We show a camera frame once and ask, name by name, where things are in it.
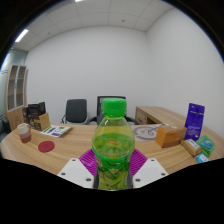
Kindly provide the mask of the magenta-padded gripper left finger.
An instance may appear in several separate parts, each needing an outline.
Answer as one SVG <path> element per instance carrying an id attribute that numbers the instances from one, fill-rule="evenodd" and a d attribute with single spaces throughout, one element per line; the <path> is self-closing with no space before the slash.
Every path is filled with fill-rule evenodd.
<path id="1" fill-rule="evenodd" d="M 97 166 L 92 149 L 80 158 L 71 158 L 58 176 L 78 186 L 93 189 L 97 186 Z"/>

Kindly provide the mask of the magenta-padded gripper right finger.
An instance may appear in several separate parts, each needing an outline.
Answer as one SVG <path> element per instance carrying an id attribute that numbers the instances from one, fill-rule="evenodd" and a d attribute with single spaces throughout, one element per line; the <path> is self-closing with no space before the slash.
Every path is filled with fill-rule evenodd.
<path id="1" fill-rule="evenodd" d="M 168 175 L 155 158 L 147 158 L 135 149 L 130 157 L 128 188 L 141 188 Z"/>

